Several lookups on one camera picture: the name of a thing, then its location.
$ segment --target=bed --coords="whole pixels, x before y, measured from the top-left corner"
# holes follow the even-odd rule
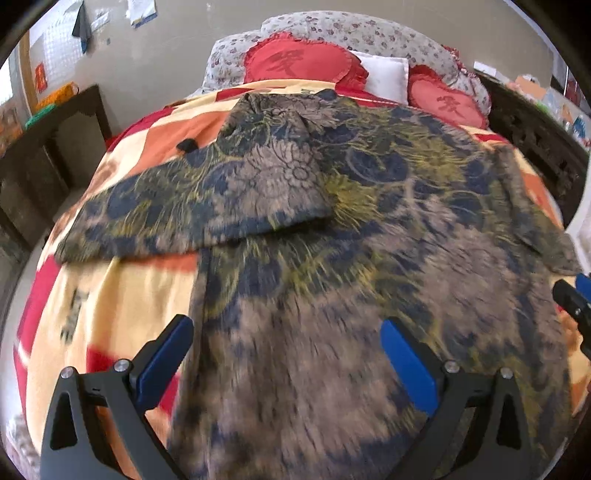
[[[473,83],[471,77],[466,75],[465,78],[466,85],[480,98],[479,106],[487,110],[487,97],[480,94],[478,84]],[[203,90],[208,90],[210,81],[211,77],[206,76]],[[239,76],[231,81],[239,82]],[[56,261],[56,251],[70,233],[85,202],[126,179],[174,160],[182,154],[177,146],[183,140],[194,139],[199,149],[210,145],[216,140],[229,112],[245,94],[313,95],[334,88],[334,84],[302,80],[267,80],[248,85],[227,85],[226,88],[190,98],[149,115],[127,129],[111,145],[85,195],[56,223],[41,256],[18,331],[14,358],[23,411],[26,413],[33,446],[33,451],[30,447],[27,450],[29,456],[34,456],[34,450],[39,449],[46,408],[55,379],[63,367],[73,365],[80,372],[110,368],[118,358],[132,358],[146,341],[158,336],[175,314],[195,314],[192,311],[192,296],[195,295],[200,265],[199,255],[195,252],[66,265]],[[362,92],[349,92],[347,97],[363,106],[394,107],[392,103],[365,96]],[[465,128],[458,135],[462,141],[470,139],[471,142],[477,142],[483,152],[494,152],[500,145],[505,145],[513,162],[519,167],[528,197],[551,223],[562,228],[552,197],[518,150],[490,131]],[[556,278],[548,278],[548,285]],[[569,356],[569,410],[575,416],[586,398],[591,368],[578,349],[580,335],[564,313],[556,319],[554,327],[564,332],[567,338],[564,348]],[[179,371],[159,407],[147,413],[148,420],[163,443],[170,438],[175,405],[178,408],[177,396],[179,388],[182,389],[180,377]],[[122,469],[128,476],[137,478],[108,416],[105,415],[103,421]],[[177,453],[182,456],[178,450],[178,433],[175,437]],[[539,460],[538,473],[545,468],[552,455],[546,452],[544,460]],[[194,465],[192,469],[186,468],[195,472]]]

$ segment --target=white pillow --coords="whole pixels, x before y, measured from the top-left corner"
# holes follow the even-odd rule
[[[365,91],[408,105],[408,60],[351,51],[369,72]]]

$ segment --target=red decoration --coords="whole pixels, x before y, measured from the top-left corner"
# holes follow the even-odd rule
[[[409,78],[408,103],[452,125],[488,127],[486,117],[471,96],[428,75],[416,74]]]
[[[368,72],[348,50],[323,40],[278,32],[252,47],[244,58],[245,83],[273,79],[321,80],[363,90]]]
[[[43,62],[35,67],[35,88],[39,93],[47,89],[47,78],[45,77],[45,65],[43,65]]]
[[[569,79],[569,81],[566,82],[566,93],[564,96],[576,106],[580,106],[581,95],[579,94],[579,84],[575,79]]]

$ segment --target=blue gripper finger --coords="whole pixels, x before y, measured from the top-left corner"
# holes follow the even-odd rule
[[[404,332],[405,335],[403,335],[402,329],[401,323],[398,323],[397,327],[390,320],[384,321],[380,331],[382,348],[411,401],[419,410],[432,416],[439,405],[439,387],[423,361],[433,364],[432,367],[435,370],[438,370],[440,362],[427,345],[410,338],[409,332]]]
[[[574,281],[574,287],[585,297],[585,300],[591,302],[591,278],[582,273],[578,274]]]
[[[132,360],[129,384],[138,411],[158,406],[193,343],[193,332],[193,321],[176,315],[160,336],[146,343]]]

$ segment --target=patterned garment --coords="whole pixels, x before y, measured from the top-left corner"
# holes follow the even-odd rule
[[[380,478],[426,420],[386,317],[466,370],[516,372],[534,471],[563,440],[548,271],[578,271],[509,148],[406,107],[246,94],[212,145],[82,208],[56,256],[200,249],[169,450],[190,478]],[[457,445],[451,450],[457,451]]]
[[[33,446],[23,415],[8,421],[3,440],[6,453],[20,474],[27,480],[39,480],[41,459]]]

